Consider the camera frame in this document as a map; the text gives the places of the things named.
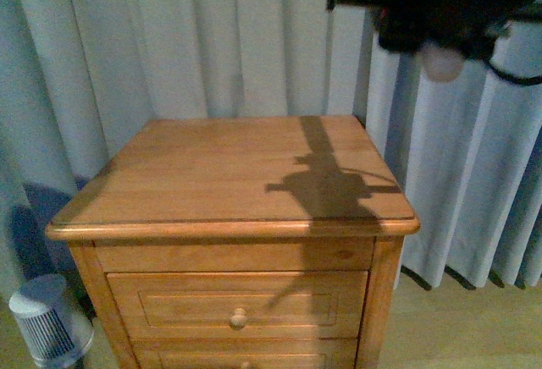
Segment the operator hand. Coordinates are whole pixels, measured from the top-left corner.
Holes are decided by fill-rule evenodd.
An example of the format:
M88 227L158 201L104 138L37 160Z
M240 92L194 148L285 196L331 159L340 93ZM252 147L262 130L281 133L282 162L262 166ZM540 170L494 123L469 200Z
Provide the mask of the operator hand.
M424 73L434 82L452 82L460 75L465 63L459 51L441 47L433 41L426 41L419 53Z

